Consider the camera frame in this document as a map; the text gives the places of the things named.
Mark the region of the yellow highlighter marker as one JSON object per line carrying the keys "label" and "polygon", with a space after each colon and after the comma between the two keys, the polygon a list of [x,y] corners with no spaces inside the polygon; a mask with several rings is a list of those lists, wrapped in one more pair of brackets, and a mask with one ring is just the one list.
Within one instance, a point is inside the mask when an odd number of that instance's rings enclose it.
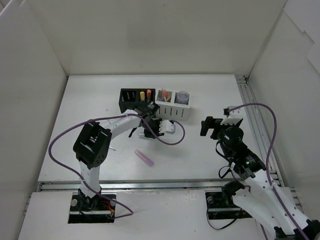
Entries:
{"label": "yellow highlighter marker", "polygon": [[144,91],[140,91],[139,95],[140,95],[140,101],[141,102],[146,100],[146,93]]}

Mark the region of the orange highlighter marker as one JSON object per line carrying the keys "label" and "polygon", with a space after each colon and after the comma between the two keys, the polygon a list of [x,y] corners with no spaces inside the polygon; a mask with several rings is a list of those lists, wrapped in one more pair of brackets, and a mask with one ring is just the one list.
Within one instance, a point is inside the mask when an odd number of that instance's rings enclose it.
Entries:
{"label": "orange highlighter marker", "polygon": [[150,89],[148,89],[148,90],[146,91],[146,97],[147,97],[147,100],[148,100],[148,101],[151,100],[151,98],[152,98],[152,91],[151,91]]}

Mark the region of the red thin pen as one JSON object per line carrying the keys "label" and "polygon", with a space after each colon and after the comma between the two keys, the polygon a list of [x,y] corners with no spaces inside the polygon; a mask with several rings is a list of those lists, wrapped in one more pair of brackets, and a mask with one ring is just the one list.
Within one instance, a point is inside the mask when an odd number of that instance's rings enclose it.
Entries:
{"label": "red thin pen", "polygon": [[161,93],[162,93],[162,98],[163,98],[164,102],[167,102],[167,100],[168,100],[168,92],[167,92],[167,90],[162,88],[161,89]]}

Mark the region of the clear jar purple clips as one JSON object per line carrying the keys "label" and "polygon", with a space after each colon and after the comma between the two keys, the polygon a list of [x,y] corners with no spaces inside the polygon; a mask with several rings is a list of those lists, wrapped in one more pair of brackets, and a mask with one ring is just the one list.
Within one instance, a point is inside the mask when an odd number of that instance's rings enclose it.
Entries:
{"label": "clear jar purple clips", "polygon": [[189,103],[190,94],[184,90],[176,92],[175,94],[175,103],[188,105]]}

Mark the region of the green highlighter marker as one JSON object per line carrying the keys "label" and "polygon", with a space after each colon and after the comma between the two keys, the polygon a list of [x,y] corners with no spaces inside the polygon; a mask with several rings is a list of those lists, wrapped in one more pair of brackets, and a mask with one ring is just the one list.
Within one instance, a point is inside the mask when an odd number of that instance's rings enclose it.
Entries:
{"label": "green highlighter marker", "polygon": [[138,135],[139,138],[144,138],[145,137],[145,134],[143,132],[139,132],[137,135]]}

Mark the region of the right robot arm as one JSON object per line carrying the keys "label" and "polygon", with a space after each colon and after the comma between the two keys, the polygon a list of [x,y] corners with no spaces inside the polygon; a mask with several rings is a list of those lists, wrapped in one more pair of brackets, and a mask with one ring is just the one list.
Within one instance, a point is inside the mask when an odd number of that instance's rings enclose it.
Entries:
{"label": "right robot arm", "polygon": [[220,156],[240,177],[222,187],[222,202],[240,207],[276,240],[318,240],[320,222],[304,215],[268,175],[267,166],[243,142],[241,122],[212,116],[201,122],[200,135],[213,130],[210,137],[221,148]]}

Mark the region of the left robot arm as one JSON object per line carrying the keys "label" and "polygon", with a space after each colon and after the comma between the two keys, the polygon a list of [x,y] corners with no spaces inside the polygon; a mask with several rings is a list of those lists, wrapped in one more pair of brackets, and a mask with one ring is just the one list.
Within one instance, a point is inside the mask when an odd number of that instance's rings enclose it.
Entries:
{"label": "left robot arm", "polygon": [[116,118],[108,119],[106,123],[93,121],[84,125],[73,145],[73,151],[79,161],[80,174],[84,178],[78,193],[87,209],[94,210],[100,204],[100,165],[107,158],[111,141],[120,134],[135,131],[139,127],[144,128],[147,138],[160,136],[162,120],[156,117],[159,108],[153,101],[143,101],[129,107]]}

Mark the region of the white slotted organizer box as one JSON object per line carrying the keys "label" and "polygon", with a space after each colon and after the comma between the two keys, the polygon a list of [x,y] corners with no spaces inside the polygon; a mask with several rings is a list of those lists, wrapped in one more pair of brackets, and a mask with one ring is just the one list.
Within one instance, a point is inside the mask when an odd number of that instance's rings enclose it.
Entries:
{"label": "white slotted organizer box", "polygon": [[190,106],[190,94],[188,105],[175,103],[176,92],[175,90],[166,90],[167,91],[167,102],[164,102],[162,96],[162,88],[156,90],[155,103],[159,106],[159,109],[156,112],[158,118],[166,120],[175,120],[186,122],[189,118],[191,111]]}

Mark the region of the black slotted organizer box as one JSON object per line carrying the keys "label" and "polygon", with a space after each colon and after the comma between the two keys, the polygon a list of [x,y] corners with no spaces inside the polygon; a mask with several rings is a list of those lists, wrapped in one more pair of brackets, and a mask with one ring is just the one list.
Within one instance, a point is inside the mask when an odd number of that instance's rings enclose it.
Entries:
{"label": "black slotted organizer box", "polygon": [[[147,100],[147,90],[152,91],[151,100]],[[140,92],[145,92],[145,101],[140,101]],[[156,90],[154,88],[121,88],[119,94],[119,109],[121,113],[126,110],[138,110],[141,114],[156,116],[159,106],[155,102]]]}

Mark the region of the pink purple highlighter marker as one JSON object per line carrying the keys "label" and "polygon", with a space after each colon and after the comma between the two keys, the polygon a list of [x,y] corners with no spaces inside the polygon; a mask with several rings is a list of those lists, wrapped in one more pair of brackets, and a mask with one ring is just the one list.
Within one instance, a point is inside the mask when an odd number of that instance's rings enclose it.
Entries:
{"label": "pink purple highlighter marker", "polygon": [[134,153],[149,167],[152,167],[154,165],[154,162],[149,157],[147,157],[144,153],[142,153],[140,150],[136,149]]}

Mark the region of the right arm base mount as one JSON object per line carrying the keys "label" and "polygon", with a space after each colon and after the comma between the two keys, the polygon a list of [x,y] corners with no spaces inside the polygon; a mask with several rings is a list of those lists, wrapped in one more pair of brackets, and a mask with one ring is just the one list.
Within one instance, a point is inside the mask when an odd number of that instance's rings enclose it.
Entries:
{"label": "right arm base mount", "polygon": [[[244,185],[238,180],[232,180],[226,183],[220,191],[207,191],[205,193],[206,219],[209,226],[215,231],[222,231],[237,220],[252,218],[243,208],[235,205],[232,199],[236,191],[248,190],[251,192],[251,189],[250,186]],[[230,222],[223,226],[214,226],[211,221],[215,220],[230,220]]]}

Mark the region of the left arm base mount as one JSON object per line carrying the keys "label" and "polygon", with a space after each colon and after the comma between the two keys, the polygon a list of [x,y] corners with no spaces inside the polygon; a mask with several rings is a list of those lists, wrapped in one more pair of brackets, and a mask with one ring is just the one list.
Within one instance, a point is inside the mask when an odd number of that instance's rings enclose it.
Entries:
{"label": "left arm base mount", "polygon": [[115,221],[115,194],[96,195],[90,202],[78,193],[72,195],[68,224],[106,224]]}

